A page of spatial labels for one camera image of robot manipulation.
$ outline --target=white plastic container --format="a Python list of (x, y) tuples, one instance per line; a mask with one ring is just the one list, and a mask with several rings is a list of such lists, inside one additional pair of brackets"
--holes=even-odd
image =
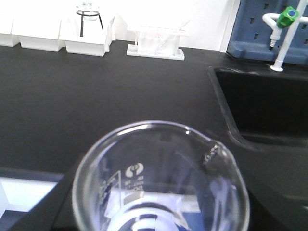
[(184, 53), (179, 49), (180, 36), (188, 34), (181, 28), (128, 26), (129, 31), (135, 32), (136, 38), (134, 45), (128, 45), (127, 55), (184, 60)]
[(64, 19), (60, 39), (65, 41), (66, 51), (104, 56), (106, 52), (109, 52), (112, 41), (116, 39), (114, 18), (114, 16), (102, 15), (103, 31), (98, 18), (96, 21), (84, 21), (83, 37), (80, 37), (81, 16), (76, 14)]
[(13, 47), (19, 43), (19, 38), (12, 35), (14, 18), (12, 15), (0, 13), (0, 45)]
[(59, 51), (64, 42), (59, 39), (61, 19), (52, 15), (18, 17), (14, 20), (12, 34), (18, 35), (23, 48)]

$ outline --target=blue object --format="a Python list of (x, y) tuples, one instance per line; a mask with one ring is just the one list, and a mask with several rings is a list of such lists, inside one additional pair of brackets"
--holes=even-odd
[(289, 11), (289, 15), (293, 17), (295, 15), (295, 11)]
[[(286, 6), (297, 7), (298, 0), (241, 0), (227, 52), (236, 58), (275, 61), (288, 28), (273, 50), (269, 50), (272, 29), (262, 20), (265, 13), (281, 13)], [(300, 23), (285, 63), (308, 65), (308, 26)]]

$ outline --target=black sink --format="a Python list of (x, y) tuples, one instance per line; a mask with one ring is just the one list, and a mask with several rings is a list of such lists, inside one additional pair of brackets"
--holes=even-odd
[(224, 68), (212, 73), (221, 87), (216, 86), (216, 91), (235, 138), (308, 146), (308, 78)]

